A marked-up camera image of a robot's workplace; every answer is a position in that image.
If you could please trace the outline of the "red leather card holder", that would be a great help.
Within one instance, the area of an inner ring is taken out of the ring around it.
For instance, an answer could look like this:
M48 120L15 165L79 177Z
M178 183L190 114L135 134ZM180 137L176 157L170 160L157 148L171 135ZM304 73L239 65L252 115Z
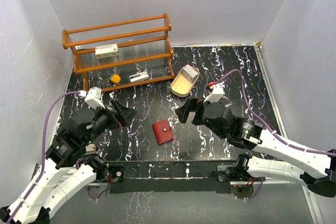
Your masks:
M167 120L154 123L152 129L159 145L173 141L174 135Z

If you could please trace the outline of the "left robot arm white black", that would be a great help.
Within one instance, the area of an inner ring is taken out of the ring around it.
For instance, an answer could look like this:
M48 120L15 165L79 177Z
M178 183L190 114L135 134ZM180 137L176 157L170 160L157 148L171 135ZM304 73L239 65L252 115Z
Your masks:
M112 100L74 113L45 154L41 168L11 205L1 208L3 223L50 223L57 210L94 180L108 177L107 162L87 147L105 130L130 125L136 110Z

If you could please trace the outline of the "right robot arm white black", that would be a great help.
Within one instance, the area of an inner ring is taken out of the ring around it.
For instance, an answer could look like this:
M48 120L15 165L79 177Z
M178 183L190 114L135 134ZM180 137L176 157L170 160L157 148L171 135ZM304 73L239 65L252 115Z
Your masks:
M261 124L234 116L224 100L209 102L188 98L175 110L180 123L193 112L193 125L204 125L215 135L237 148L265 153L274 159L240 154L234 166L218 166L216 174L223 181L275 178L307 187L315 194L335 197L335 150L319 152L297 145L270 132Z

